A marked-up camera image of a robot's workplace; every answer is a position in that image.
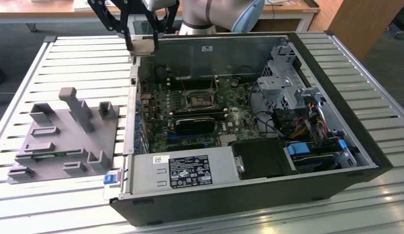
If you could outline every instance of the wooden table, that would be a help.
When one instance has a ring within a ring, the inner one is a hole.
[[[306,31],[318,8],[312,8],[302,0],[289,0],[282,6],[264,6],[260,19],[297,21],[296,31]],[[119,13],[116,7],[109,11]],[[179,8],[176,19],[181,20],[183,9]],[[129,17],[131,21],[145,20],[143,15]],[[47,22],[92,22],[99,21],[92,11],[73,12],[72,0],[49,0],[31,2],[29,0],[0,0],[0,23],[47,23]]]

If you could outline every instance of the motherboard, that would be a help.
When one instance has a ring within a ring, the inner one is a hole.
[[[236,76],[141,83],[149,152],[227,146],[260,136],[247,103],[252,82]]]

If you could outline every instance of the aluminum slatted table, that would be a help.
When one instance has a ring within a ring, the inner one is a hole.
[[[8,185],[7,171],[32,121],[27,113],[43,101],[67,108],[57,100],[65,86],[77,89],[89,107],[100,101],[120,105],[113,169],[121,167],[131,68],[124,41],[59,37],[43,44],[0,121],[0,233],[404,233],[404,110],[336,37],[298,36],[394,169],[328,200],[151,228],[131,226],[108,206],[103,176]]]

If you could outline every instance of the blue latch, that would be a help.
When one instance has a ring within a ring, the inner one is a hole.
[[[340,147],[341,147],[342,149],[345,149],[345,148],[348,147],[344,140],[338,140],[337,142],[338,142],[338,145],[340,145]]]
[[[116,183],[116,174],[107,174],[104,176],[104,184],[115,184]]]
[[[286,147],[289,155],[296,155],[296,154],[305,154],[309,153],[310,150],[308,149],[308,146],[304,142],[301,143],[293,143]]]

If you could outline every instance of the warning label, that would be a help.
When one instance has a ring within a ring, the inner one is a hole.
[[[169,186],[173,189],[212,184],[211,166],[207,155],[171,158]]]

